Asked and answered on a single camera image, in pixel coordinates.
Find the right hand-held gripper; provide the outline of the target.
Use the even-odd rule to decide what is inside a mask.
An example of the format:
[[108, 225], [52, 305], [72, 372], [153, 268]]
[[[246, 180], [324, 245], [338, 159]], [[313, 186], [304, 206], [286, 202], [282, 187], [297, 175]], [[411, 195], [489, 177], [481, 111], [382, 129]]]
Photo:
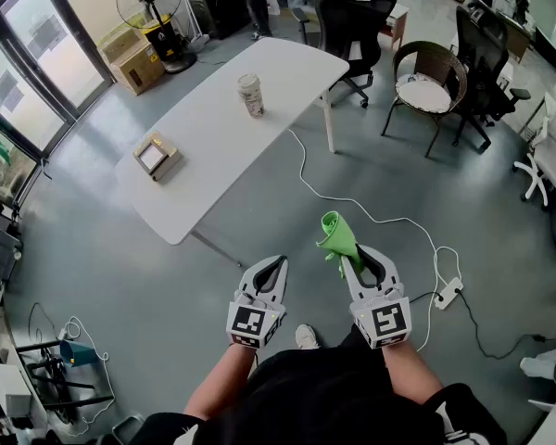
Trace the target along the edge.
[[361, 273], [348, 257], [341, 259], [353, 300], [349, 309], [354, 324], [372, 350], [407, 340], [411, 332], [410, 301], [404, 295], [395, 263], [375, 248], [356, 247], [363, 266]]

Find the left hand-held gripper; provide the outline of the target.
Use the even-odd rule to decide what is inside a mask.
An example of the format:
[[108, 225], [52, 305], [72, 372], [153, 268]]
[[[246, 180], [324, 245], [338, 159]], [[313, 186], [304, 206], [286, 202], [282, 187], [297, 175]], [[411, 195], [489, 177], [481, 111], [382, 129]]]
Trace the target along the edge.
[[282, 305], [288, 259], [271, 256], [248, 268], [229, 304], [226, 333], [232, 344], [265, 348], [285, 317]]

